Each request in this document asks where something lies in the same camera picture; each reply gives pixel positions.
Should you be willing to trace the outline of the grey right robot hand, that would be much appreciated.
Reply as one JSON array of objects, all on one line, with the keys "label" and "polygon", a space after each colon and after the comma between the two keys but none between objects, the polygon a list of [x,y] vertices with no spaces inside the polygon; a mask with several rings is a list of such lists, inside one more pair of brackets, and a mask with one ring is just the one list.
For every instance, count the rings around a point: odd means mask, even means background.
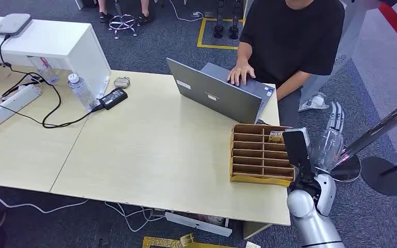
[{"label": "grey right robot hand", "polygon": [[311,154],[314,167],[325,173],[331,173],[336,167],[344,146],[342,107],[339,102],[332,102],[331,107],[326,129],[322,132]]}]

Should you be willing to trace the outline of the person's right hand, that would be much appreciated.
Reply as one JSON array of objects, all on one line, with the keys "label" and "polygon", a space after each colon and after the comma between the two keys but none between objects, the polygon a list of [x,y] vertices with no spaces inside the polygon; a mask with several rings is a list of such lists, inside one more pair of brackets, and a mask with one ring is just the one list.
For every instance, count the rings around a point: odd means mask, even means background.
[{"label": "person's right hand", "polygon": [[235,85],[245,85],[247,77],[256,78],[254,69],[249,64],[237,64],[228,74],[227,82]]}]

